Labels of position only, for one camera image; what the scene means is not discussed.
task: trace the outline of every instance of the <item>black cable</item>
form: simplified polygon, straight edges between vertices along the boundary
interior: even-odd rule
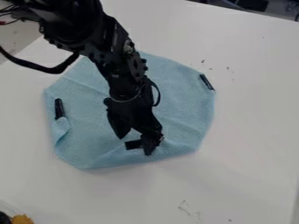
[[[3,11],[5,11],[5,10],[8,10],[9,8],[13,8],[13,7],[15,7],[15,6],[16,6],[15,4],[11,4],[11,5],[9,5],[9,6],[5,7],[5,8],[2,8],[2,9],[0,10],[0,12],[3,12]]]
[[[15,19],[15,20],[13,20],[13,21],[10,21],[10,22],[8,22],[8,23],[6,23],[6,24],[1,24],[1,26],[2,26],[2,25],[11,25],[11,24],[13,24],[13,23],[16,23],[18,20],[20,20],[20,18],[17,18],[17,19]]]
[[[4,14],[1,14],[0,17],[8,16],[8,15],[11,15],[11,14],[12,14],[12,12],[10,12],[10,13],[4,13]]]
[[[61,64],[55,66],[55,67],[46,67],[46,66],[41,66],[38,64],[35,64],[33,62],[30,62],[28,60],[24,59],[18,59],[8,52],[6,52],[1,46],[0,46],[0,53],[7,59],[10,60],[11,62],[21,66],[21,67],[28,67],[34,70],[38,70],[40,72],[44,72],[47,74],[61,74],[63,73],[68,66],[70,66],[76,59],[79,58],[79,53],[74,52],[70,57],[68,57],[64,62]]]

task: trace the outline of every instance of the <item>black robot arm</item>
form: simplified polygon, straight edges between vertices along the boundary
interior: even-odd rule
[[[139,131],[141,139],[126,143],[127,150],[142,147],[145,155],[151,155],[163,138],[162,125],[152,113],[156,106],[152,87],[157,89],[157,86],[145,75],[148,70],[146,59],[141,59],[125,29],[115,18],[104,13],[99,0],[19,2],[23,8],[40,17],[39,31],[50,44],[73,52],[60,65],[59,71],[63,71],[79,54],[93,61],[110,87],[110,97],[104,103],[115,134],[123,138],[131,128]],[[31,62],[16,59],[3,48],[0,48],[0,53],[21,66],[37,69],[38,65],[28,66]]]

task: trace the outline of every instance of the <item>white table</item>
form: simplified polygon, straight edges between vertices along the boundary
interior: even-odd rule
[[[6,1],[0,0],[0,9],[11,5]],[[0,17],[1,21],[12,21],[10,15]],[[11,54],[22,51],[26,46],[32,43],[40,36],[38,24],[31,21],[21,22],[0,26],[0,45]],[[0,55],[0,65],[6,61],[6,58]]]
[[[178,0],[102,3],[139,49],[204,72],[216,88],[200,151],[76,170],[54,154],[45,114],[42,91],[59,76],[5,62],[0,199],[43,224],[290,223],[299,171],[299,24]],[[68,54],[40,38],[18,57],[53,66]]]

